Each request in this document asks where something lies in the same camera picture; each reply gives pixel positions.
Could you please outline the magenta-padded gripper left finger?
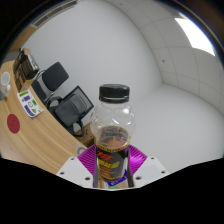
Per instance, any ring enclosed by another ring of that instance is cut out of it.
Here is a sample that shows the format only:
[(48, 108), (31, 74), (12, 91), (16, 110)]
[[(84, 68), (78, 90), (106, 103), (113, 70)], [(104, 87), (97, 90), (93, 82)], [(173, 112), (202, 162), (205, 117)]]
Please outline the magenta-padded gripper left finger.
[(84, 188), (98, 186), (96, 146), (84, 150), (78, 157), (69, 157), (57, 176)]

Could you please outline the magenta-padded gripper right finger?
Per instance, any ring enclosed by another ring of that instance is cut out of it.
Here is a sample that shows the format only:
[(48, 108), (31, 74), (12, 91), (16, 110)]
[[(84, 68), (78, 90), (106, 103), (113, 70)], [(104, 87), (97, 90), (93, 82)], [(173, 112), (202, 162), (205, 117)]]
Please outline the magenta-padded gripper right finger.
[(127, 182), (130, 188), (140, 188), (157, 181), (169, 172), (155, 156), (147, 157), (136, 147), (129, 146)]

